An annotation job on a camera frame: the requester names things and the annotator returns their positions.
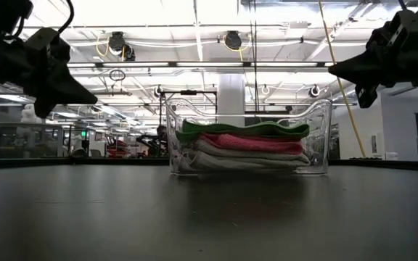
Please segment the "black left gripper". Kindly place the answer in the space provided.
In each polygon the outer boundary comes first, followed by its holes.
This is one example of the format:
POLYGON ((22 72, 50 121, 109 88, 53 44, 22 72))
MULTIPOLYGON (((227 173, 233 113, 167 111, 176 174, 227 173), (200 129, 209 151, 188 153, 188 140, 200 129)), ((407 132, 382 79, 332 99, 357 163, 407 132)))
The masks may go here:
POLYGON ((96 104, 98 98, 70 74, 69 59, 70 47, 52 28, 41 28, 26 41, 0 39, 0 83, 36 95, 34 110, 40 118, 58 104, 96 104))

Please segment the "white rounded figure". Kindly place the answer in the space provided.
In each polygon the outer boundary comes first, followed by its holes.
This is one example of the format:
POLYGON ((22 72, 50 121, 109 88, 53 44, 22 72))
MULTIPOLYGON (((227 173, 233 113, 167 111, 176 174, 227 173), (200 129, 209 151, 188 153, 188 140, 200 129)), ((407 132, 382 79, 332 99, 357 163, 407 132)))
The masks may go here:
POLYGON ((33 104, 26 104, 21 111, 21 123, 43 123, 44 120, 35 113, 33 104))

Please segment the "black overhead frame rig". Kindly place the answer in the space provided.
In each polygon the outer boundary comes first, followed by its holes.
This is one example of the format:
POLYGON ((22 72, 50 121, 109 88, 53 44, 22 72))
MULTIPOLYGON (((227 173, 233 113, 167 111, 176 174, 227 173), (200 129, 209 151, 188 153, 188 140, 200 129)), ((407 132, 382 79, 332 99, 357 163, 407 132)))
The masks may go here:
POLYGON ((159 125, 163 123, 163 104, 164 104, 164 96, 166 94, 170 94, 170 97, 172 97, 174 94, 180 94, 182 96, 196 96, 197 94, 202 94, 206 99, 208 99, 213 106, 215 107, 215 111, 218 110, 218 97, 217 97, 217 91, 197 91, 194 89, 184 89, 180 91, 164 91, 162 92, 160 98, 159 98, 159 125), (210 99, 208 97, 208 94, 214 95, 214 100, 210 99))

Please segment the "clear plastic bin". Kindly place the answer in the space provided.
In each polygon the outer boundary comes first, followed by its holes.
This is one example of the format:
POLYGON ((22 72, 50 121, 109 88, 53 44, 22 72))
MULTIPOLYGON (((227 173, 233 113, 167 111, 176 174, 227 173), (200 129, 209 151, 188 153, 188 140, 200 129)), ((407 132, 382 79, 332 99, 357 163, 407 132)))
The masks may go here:
POLYGON ((179 159, 184 153, 201 152, 194 147, 193 141, 179 141, 175 131, 181 130, 185 120, 201 125, 219 123, 223 117, 216 113, 203 112, 186 99, 169 99, 165 103, 166 123, 168 131, 168 151, 170 154, 171 172, 176 175, 231 175, 231 174, 272 174, 272 175, 321 175, 328 168, 328 150, 331 128, 332 103, 327 99, 315 101, 304 108, 295 105, 288 106, 284 111, 290 114, 279 120, 280 125, 294 127, 300 124, 308 124, 310 133, 300 139, 303 145, 303 154, 310 160, 310 165, 305 167, 274 168, 267 170, 204 170, 204 171, 180 171, 174 166, 173 161, 179 159))

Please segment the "pink microfiber towel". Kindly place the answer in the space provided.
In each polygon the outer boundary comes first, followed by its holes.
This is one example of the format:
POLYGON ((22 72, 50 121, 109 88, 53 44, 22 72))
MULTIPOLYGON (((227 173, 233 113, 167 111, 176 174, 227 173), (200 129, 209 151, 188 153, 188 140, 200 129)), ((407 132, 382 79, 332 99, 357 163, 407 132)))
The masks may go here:
POLYGON ((203 133, 198 136, 198 139, 206 141, 219 149, 294 155, 303 153, 303 145, 300 139, 294 138, 264 138, 203 133))

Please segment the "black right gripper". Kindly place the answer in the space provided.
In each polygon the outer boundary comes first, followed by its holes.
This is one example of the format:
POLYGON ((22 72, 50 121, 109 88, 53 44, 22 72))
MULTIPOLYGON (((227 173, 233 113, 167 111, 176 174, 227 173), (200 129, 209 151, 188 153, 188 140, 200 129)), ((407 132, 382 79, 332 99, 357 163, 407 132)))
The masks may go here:
POLYGON ((374 79, 376 63, 382 69, 383 82, 411 82, 418 86, 418 17, 401 10, 392 20, 375 29, 366 44, 371 53, 362 53, 328 67, 328 72, 356 84, 355 93, 362 109, 377 99, 374 79))

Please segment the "green microfiber towel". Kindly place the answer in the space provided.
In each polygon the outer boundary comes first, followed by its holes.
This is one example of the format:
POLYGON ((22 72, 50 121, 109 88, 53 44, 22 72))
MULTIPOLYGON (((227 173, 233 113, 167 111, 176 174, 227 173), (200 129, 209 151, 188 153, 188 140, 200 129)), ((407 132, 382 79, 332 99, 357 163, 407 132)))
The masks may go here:
POLYGON ((181 130, 176 130, 175 133, 179 141, 193 141, 202 133, 302 139, 309 135, 310 126, 308 124, 300 124, 294 127, 287 127, 273 121, 267 121, 245 127, 237 127, 224 123, 201 125, 185 120, 181 130))

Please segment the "white round pillar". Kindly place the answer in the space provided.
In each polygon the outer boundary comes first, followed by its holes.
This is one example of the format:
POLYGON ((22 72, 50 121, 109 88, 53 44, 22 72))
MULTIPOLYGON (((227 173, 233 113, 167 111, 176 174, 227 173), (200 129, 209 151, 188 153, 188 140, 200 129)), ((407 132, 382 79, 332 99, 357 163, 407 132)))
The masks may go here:
POLYGON ((245 81, 242 74, 221 74, 218 85, 217 113, 223 115, 219 123, 244 127, 245 81))

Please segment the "long ceiling light strip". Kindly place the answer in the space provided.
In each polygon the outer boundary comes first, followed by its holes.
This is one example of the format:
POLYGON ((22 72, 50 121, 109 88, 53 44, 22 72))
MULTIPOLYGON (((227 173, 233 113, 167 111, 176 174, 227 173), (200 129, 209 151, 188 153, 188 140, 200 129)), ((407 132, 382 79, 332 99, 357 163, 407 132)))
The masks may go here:
POLYGON ((74 62, 69 68, 138 68, 138 67, 329 67, 332 62, 74 62))

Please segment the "grey glass enclosure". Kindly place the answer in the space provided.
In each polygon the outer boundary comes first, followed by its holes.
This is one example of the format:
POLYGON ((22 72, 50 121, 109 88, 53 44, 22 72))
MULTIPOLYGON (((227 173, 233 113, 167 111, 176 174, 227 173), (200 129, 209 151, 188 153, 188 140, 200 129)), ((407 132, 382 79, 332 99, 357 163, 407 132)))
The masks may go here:
POLYGON ((62 157, 63 129, 41 123, 0 123, 0 159, 62 157))

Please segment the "black cabinet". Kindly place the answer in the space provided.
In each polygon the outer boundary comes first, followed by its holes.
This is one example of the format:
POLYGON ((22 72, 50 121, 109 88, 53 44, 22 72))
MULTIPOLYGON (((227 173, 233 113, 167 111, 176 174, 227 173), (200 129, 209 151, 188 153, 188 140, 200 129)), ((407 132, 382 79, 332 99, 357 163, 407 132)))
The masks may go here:
POLYGON ((245 126, 255 125, 262 122, 278 122, 289 115, 288 111, 246 111, 245 126))

